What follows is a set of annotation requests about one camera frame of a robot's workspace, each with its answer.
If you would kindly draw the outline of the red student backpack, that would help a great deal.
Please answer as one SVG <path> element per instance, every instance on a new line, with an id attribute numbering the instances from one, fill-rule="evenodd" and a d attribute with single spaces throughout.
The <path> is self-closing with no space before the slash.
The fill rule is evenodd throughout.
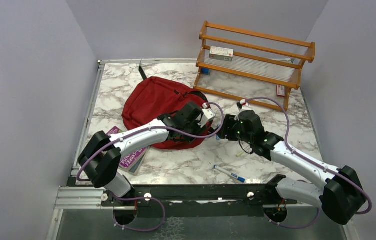
<path id="1" fill-rule="evenodd" d="M 185 84 L 152 76 L 136 86 L 125 102 L 121 116 L 126 129 L 133 130 L 162 114 L 179 111 L 189 102 L 201 107 L 208 99 Z"/>

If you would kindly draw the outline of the purple treehouse storybook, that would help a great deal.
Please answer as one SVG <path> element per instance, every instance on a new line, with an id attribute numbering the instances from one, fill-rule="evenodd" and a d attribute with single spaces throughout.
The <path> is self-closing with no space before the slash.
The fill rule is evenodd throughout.
<path id="1" fill-rule="evenodd" d="M 120 163 L 119 163 L 119 168 L 126 172 L 126 173 L 129 173 L 129 170 L 133 167 L 133 165 L 138 161 L 139 157 L 141 156 L 141 154 L 146 150 L 146 148 L 149 148 L 149 147 L 144 147 L 144 148 L 141 148 L 129 155 L 127 155 L 126 157 L 122 158 L 120 160 Z"/>

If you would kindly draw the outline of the dark blue book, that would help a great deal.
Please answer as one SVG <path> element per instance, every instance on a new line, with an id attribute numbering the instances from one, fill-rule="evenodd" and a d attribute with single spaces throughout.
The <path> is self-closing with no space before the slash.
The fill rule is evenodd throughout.
<path id="1" fill-rule="evenodd" d="M 149 147 L 146 148 L 146 150 L 140 155 L 140 157 L 138 158 L 137 162 L 132 166 L 132 168 L 128 171 L 130 174 L 136 176 L 138 174 L 138 172 L 140 171 L 140 168 L 141 168 L 141 165 L 145 159 L 145 156 L 146 154 L 148 153 L 149 151 Z"/>

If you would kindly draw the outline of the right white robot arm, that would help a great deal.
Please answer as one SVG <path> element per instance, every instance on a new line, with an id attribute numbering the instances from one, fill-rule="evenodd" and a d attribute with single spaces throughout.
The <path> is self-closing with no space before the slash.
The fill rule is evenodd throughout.
<path id="1" fill-rule="evenodd" d="M 266 131 L 253 110 L 225 115 L 217 135 L 221 139 L 248 144 L 250 155 L 288 167 L 310 182 L 281 177 L 264 190 L 265 199 L 272 204 L 282 199 L 303 202 L 320 209 L 340 225 L 346 225 L 359 215 L 363 205 L 367 204 L 369 210 L 372 208 L 353 168 L 347 165 L 339 168 L 297 150 L 283 137 Z"/>

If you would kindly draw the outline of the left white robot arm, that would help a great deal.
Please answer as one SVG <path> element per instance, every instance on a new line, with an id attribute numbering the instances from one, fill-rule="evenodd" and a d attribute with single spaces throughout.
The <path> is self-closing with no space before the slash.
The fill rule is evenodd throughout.
<path id="1" fill-rule="evenodd" d="M 114 193 L 120 205 L 133 200 L 132 185 L 118 172 L 121 160 L 143 148 L 166 141 L 191 143 L 208 132 L 216 114 L 207 104 L 199 106 L 190 101 L 182 109 L 159 115 L 140 127 L 107 135 L 98 131 L 87 142 L 77 161 L 80 171 L 94 188 L 105 188 Z"/>

